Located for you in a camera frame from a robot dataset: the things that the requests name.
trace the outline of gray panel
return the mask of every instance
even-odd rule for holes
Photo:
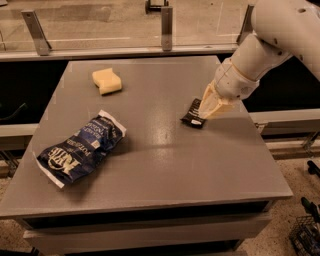
[[[51,216],[283,199],[285,179],[246,110],[208,121],[180,118],[202,97],[215,57],[70,62],[0,205],[1,217]],[[100,96],[93,71],[112,67],[123,90]],[[127,137],[91,175],[60,190],[34,156],[104,109]]]
[[[24,238],[46,255],[81,253],[252,238],[270,220],[264,213],[145,221],[26,231]]]

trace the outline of metal frame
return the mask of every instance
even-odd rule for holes
[[[37,53],[40,56],[49,55],[51,46],[43,33],[36,12],[34,10],[23,10],[21,14],[32,36]]]
[[[161,8],[161,46],[163,51],[172,50],[172,16],[171,6]]]
[[[246,38],[246,36],[253,31],[253,27],[251,24],[251,15],[253,11],[254,5],[249,4],[247,7],[246,15],[244,17],[244,21],[242,24],[240,35],[237,38],[237,43],[241,44],[243,40]]]

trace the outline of table top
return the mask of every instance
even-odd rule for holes
[[[201,99],[215,56],[69,62],[0,204],[0,217],[33,217],[277,200],[292,192],[243,105],[202,129],[181,123]],[[123,90],[101,96],[105,68]],[[103,109],[126,137],[96,171],[59,189],[38,168],[46,147]]]

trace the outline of floor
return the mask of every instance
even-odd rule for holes
[[[306,197],[315,204],[320,203],[320,179],[307,171],[307,161],[310,159],[320,166],[320,142],[316,141],[313,145],[313,156],[302,149],[302,143],[302,139],[267,142],[294,196],[277,202],[271,210],[271,223],[256,238],[242,243],[238,250],[246,251],[248,256],[295,255],[289,234],[296,224],[296,218],[307,215],[300,203],[301,197]],[[0,162],[0,168],[6,168],[4,162]],[[9,184],[10,179],[0,179],[0,200]],[[0,221],[0,250],[29,252],[31,247],[22,236],[23,229],[17,223],[12,220]]]
[[[32,51],[21,11],[35,10],[53,50],[161,46],[161,17],[143,0],[9,0],[0,7],[0,53]],[[173,45],[235,43],[255,0],[170,0]],[[163,0],[152,0],[163,4]]]
[[[170,0],[174,7],[176,45],[235,42],[247,4],[255,0]],[[160,16],[146,15],[144,1],[129,0],[8,0],[0,7],[0,53],[34,50],[21,17],[22,9],[35,9],[44,33],[54,50],[160,45]],[[320,203],[320,179],[309,175],[310,156],[302,141],[267,143],[294,196],[279,201],[271,210],[273,220],[256,237],[239,248],[249,256],[292,256],[288,239],[296,218],[306,213],[300,203],[306,197]],[[320,166],[320,143],[313,146],[313,161]],[[6,164],[0,162],[3,171]],[[0,200],[10,179],[0,179]],[[29,252],[23,229],[12,220],[0,221],[0,250]]]

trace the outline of black cable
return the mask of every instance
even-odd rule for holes
[[[14,118],[16,115],[18,115],[22,109],[27,109],[27,108],[28,108],[27,104],[23,103],[16,111],[13,112],[13,114],[11,114],[10,116],[4,117],[4,118],[0,118],[0,121],[10,120],[10,119]]]

